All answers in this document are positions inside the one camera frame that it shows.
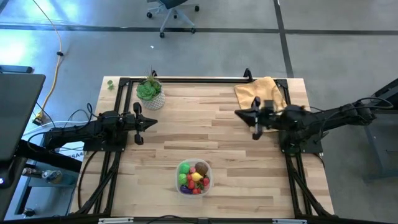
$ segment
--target brown toy food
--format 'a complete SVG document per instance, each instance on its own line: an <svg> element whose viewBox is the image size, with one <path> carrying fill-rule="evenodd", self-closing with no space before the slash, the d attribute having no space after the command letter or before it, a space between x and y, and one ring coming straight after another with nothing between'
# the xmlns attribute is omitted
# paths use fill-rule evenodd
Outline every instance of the brown toy food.
<svg viewBox="0 0 398 224"><path fill-rule="evenodd" d="M207 173L207 171L208 171L208 168L207 168L206 164L204 164L204 163L202 163L202 162L198 162L198 163L195 165L195 170L196 170L196 172L199 173L200 175L205 176L206 173Z"/></svg>

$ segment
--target plastic bowl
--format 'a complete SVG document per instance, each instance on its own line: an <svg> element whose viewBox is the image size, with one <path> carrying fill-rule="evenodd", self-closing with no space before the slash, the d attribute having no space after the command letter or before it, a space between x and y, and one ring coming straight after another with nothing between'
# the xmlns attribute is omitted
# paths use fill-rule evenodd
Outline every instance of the plastic bowl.
<svg viewBox="0 0 398 224"><path fill-rule="evenodd" d="M180 184L178 184L178 175L180 174L180 166L181 166L181 164L183 164L183 163L187 163L187 164L189 164L190 166L194 166L196 163L198 163L198 162L202 162L202 163L204 163L204 164L206 164L206 166L207 166L207 168L208 168L208 171L207 171L207 176L209 177L209 179L210 179L210 183L209 183L209 188L206 190L206 192L203 192L202 194L197 194L197 195L194 195L194 194L184 194L184 193L182 193L181 192L181 190L180 190ZM175 171L175 188L177 189L177 191L180 193L180 194L182 194L182 195L184 195L184 196L186 196L186 197L190 197L190 198L198 198L198 197L203 197L203 196L205 196L210 190L211 190L211 188L212 188L212 186L213 186L213 173L212 173L212 171L211 171L211 167L210 167L210 165L206 162L206 161L204 161L203 159L185 159L184 161L182 161L178 166L177 166L177 169L176 169L176 171Z"/></svg>

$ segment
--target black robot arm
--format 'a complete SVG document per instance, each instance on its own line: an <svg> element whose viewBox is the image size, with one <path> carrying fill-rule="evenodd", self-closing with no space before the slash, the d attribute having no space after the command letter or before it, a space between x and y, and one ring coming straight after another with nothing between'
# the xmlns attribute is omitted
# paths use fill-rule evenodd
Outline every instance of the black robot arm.
<svg viewBox="0 0 398 224"><path fill-rule="evenodd" d="M252 107L246 110L236 110L235 113L249 126L255 127L253 139L262 135L263 127L279 130L280 146L283 152L299 152L303 144L317 144L325 136L324 131L338 128L346 124L368 125L376 118L373 110L386 107L368 106L362 100L349 103L316 113L305 110L303 106L288 105L282 111L274 111L273 101L264 101L265 107L259 108L260 98L255 97ZM307 152L321 152L318 149Z"/></svg>
<svg viewBox="0 0 398 224"><path fill-rule="evenodd" d="M134 112L118 115L116 111L107 111L97 116L96 121L87 122L82 126L69 128L53 128L44 134L42 147L52 150L62 147L68 142L83 141L85 150L88 151L110 151L123 141L128 131L136 131L134 141L136 144L143 144L143 138L139 132L145 131L157 123L157 120L145 118L141 114L141 106L134 103Z"/></svg>

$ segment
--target succulent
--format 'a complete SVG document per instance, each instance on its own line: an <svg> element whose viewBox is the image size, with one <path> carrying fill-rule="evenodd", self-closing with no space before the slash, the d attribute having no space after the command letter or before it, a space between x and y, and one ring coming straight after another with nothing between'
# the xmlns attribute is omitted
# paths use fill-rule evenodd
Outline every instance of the succulent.
<svg viewBox="0 0 398 224"><path fill-rule="evenodd" d="M151 100L157 96L162 89L162 85L155 79L153 73L141 82L137 87L137 96L142 100Z"/></svg>
<svg viewBox="0 0 398 224"><path fill-rule="evenodd" d="M114 85L113 85L112 80L109 80L109 81L108 81L108 89L109 89L109 90L113 90L113 89L114 89Z"/></svg>

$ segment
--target green toy fruit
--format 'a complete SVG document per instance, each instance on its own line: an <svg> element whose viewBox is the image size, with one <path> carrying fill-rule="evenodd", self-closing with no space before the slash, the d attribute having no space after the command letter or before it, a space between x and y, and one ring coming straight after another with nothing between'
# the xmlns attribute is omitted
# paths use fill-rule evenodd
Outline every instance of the green toy fruit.
<svg viewBox="0 0 398 224"><path fill-rule="evenodd" d="M191 166L187 163L183 163L180 165L180 174L187 174L189 173L189 168L191 168Z"/></svg>
<svg viewBox="0 0 398 224"><path fill-rule="evenodd" d="M178 175L178 183L179 184L186 184L187 183L187 175L186 174Z"/></svg>

